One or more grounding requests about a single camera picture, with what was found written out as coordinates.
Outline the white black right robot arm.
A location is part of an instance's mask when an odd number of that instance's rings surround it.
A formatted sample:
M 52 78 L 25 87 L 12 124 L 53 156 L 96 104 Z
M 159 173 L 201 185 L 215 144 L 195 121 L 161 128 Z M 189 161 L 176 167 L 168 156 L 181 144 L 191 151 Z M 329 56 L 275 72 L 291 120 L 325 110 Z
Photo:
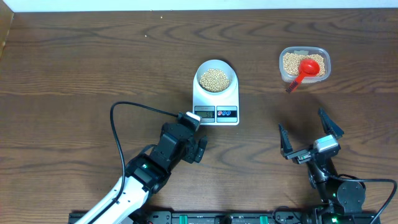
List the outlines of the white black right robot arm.
M 312 188 L 320 195 L 322 206 L 304 213 L 302 223 L 354 223 L 354 216 L 362 213 L 366 188 L 359 179 L 350 175 L 339 175 L 332 157 L 336 156 L 341 146 L 338 139 L 344 131 L 326 114 L 318 110 L 326 136 L 317 139 L 309 147 L 294 151 L 288 133 L 279 125 L 280 153 L 282 157 L 295 164 L 306 164 L 308 179 Z

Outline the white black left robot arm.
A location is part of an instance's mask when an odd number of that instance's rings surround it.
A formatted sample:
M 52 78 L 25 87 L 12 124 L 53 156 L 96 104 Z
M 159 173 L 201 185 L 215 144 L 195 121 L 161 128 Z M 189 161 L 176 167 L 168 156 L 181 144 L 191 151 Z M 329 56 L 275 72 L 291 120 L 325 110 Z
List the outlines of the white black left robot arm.
M 200 162 L 207 138 L 196 142 L 194 135 L 199 126 L 165 123 L 159 142 L 147 147 L 151 152 L 131 159 L 125 169 L 126 175 L 77 224 L 121 223 L 167 183 L 172 169 L 180 161 Z

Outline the red measuring scoop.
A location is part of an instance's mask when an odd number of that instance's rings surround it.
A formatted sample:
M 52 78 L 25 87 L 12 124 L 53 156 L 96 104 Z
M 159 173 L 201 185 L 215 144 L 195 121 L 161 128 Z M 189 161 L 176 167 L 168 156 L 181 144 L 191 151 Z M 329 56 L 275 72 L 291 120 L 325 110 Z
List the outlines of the red measuring scoop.
M 320 72 L 319 64 L 313 59 L 304 59 L 298 67 L 299 75 L 286 89 L 287 93 L 293 92 L 306 77 L 315 77 Z

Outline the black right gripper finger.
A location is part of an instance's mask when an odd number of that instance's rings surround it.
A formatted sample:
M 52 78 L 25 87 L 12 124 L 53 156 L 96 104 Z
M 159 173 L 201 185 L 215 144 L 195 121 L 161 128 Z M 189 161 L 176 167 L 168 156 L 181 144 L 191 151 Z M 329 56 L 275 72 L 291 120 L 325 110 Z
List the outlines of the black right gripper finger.
M 329 118 L 323 108 L 319 108 L 318 115 L 326 135 L 332 135 L 336 139 L 343 137 L 345 132 L 332 119 Z
M 281 124 L 279 124 L 279 134 L 280 134 L 280 153 L 283 157 L 287 157 L 293 152 L 293 148 L 288 137 L 288 132 L 284 129 L 283 125 Z

